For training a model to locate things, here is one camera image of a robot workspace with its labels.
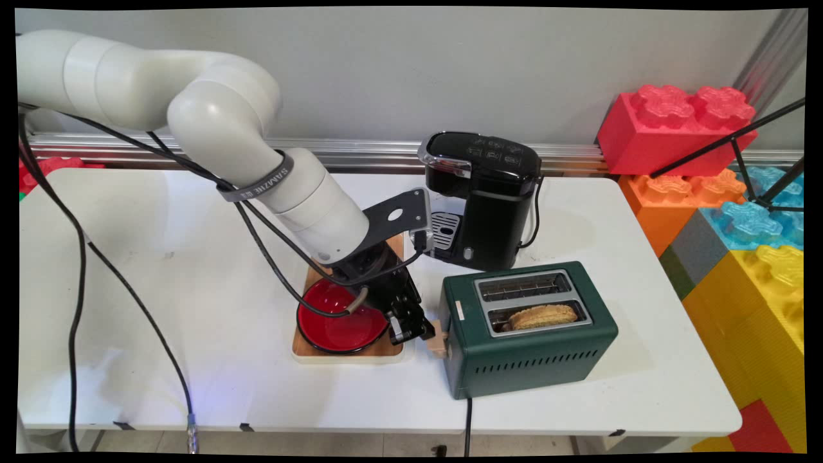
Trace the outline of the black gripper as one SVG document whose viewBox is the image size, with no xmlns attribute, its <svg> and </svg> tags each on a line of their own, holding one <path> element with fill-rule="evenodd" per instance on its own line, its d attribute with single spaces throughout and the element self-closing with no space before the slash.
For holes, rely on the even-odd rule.
<svg viewBox="0 0 823 463">
<path fill-rule="evenodd" d="M 367 289 L 361 305 L 387 314 L 389 341 L 402 345 L 413 339 L 430 340 L 435 328 L 424 316 L 421 298 L 408 268 L 395 269 L 402 259 L 387 244 L 380 243 L 335 263 L 334 278 L 346 282 L 346 290 L 358 298 Z"/>
</svg>

